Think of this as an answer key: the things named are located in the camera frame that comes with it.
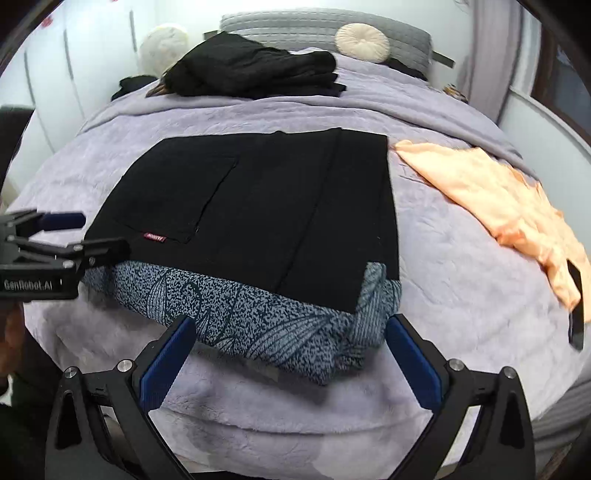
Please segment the left hand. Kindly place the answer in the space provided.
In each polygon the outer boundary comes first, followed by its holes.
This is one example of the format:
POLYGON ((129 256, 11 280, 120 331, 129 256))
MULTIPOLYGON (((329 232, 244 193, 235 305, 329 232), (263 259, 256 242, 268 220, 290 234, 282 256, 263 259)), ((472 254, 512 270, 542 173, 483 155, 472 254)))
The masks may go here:
POLYGON ((25 340, 25 320, 20 302, 1 305, 1 374, 15 371, 25 340))

